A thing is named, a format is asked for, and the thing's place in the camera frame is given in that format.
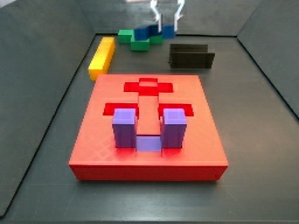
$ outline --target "dark gray surface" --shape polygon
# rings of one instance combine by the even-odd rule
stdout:
[[[0,33],[1,216],[95,33],[73,0],[8,4]]]
[[[238,39],[299,116],[299,1],[266,0]]]
[[[117,33],[153,22],[149,3],[125,0],[77,0],[96,33]],[[174,21],[178,0],[161,0],[164,22]],[[179,34],[238,36],[260,0],[187,0]]]
[[[117,45],[109,69],[187,72],[170,69],[168,44],[210,44],[214,66],[198,72],[230,161],[222,180],[75,179],[67,163],[93,87],[87,70],[99,41],[79,68],[4,221],[299,221],[298,121],[235,38],[179,37],[149,52]]]

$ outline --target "yellow bar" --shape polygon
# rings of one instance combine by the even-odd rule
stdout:
[[[116,50],[115,38],[103,38],[97,50],[93,55],[93,59],[88,66],[88,75],[92,81],[95,81],[100,74],[108,72],[109,63]]]

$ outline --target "toy block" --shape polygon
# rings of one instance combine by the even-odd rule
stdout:
[[[139,136],[160,136],[157,97],[139,96],[137,107],[139,117],[136,121],[136,134]]]
[[[161,151],[161,140],[159,136],[137,136],[136,151]]]
[[[145,52],[149,50],[149,39],[136,41],[135,37],[131,39],[131,50],[137,52]]]
[[[188,103],[160,103],[159,101],[159,116],[164,115],[166,109],[183,109],[186,116],[194,116],[192,105]]]
[[[163,148],[180,149],[187,128],[187,119],[182,108],[166,108],[163,110]]]
[[[103,38],[88,66],[88,74],[92,81],[97,79],[100,74],[108,72],[115,49],[115,38]]]
[[[191,104],[194,116],[186,116],[188,126],[180,149],[163,148],[161,151],[147,151],[148,148],[144,150],[116,148],[113,116],[103,115],[101,112],[107,103],[137,103],[139,97],[152,97],[137,96],[137,92],[124,92],[124,84],[139,83],[140,78],[157,79],[157,86],[159,83],[172,83],[172,93],[160,93],[157,96],[160,103]],[[199,77],[186,74],[100,75],[71,153],[69,168],[79,180],[215,181],[220,179],[228,168],[228,160]]]
[[[163,25],[163,38],[174,39],[175,38],[175,30],[172,24]]]
[[[215,52],[208,52],[208,45],[171,44],[170,63],[172,68],[211,69]]]
[[[136,110],[133,108],[117,108],[112,121],[116,147],[136,147]]]
[[[159,36],[161,33],[159,32],[157,24],[148,25],[149,37]]]
[[[135,115],[139,116],[139,107],[137,103],[125,102],[123,99],[123,102],[108,102],[105,104],[103,116],[112,116],[115,114],[116,109],[135,109]]]
[[[149,26],[143,26],[135,29],[135,41],[149,39]]]
[[[164,37],[163,37],[163,35],[152,36],[152,37],[149,38],[149,44],[151,44],[151,45],[160,45],[163,42],[164,42]]]
[[[131,43],[131,38],[135,35],[133,30],[119,30],[117,32],[117,42],[120,44],[129,44]]]

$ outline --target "red block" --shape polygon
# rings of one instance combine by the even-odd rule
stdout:
[[[124,92],[127,82],[157,79],[172,83],[172,92],[159,91],[159,107],[167,104],[191,105],[182,149],[163,152],[117,149],[112,130],[112,115],[103,115],[111,103],[137,103],[137,92]],[[103,75],[91,95],[77,141],[69,158],[69,168],[79,180],[218,180],[228,167],[220,137],[198,76],[124,74]]]

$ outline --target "gray floor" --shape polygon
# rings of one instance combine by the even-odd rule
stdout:
[[[235,38],[208,43],[210,71],[168,66],[171,42],[116,47],[111,73],[199,73],[228,156],[216,183],[79,182],[67,166],[93,83],[80,66],[4,221],[299,221],[299,125]]]

